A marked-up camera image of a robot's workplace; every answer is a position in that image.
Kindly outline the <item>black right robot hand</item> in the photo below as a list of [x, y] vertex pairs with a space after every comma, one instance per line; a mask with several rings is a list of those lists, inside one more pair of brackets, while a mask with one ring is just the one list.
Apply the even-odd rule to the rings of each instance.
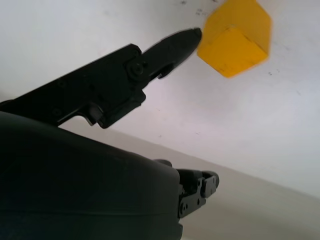
[[106, 129], [146, 99], [144, 88], [183, 63], [200, 28], [147, 51], [129, 44], [0, 104], [3, 240], [179, 240], [180, 219], [219, 186], [213, 171], [176, 169], [61, 129], [80, 116]]

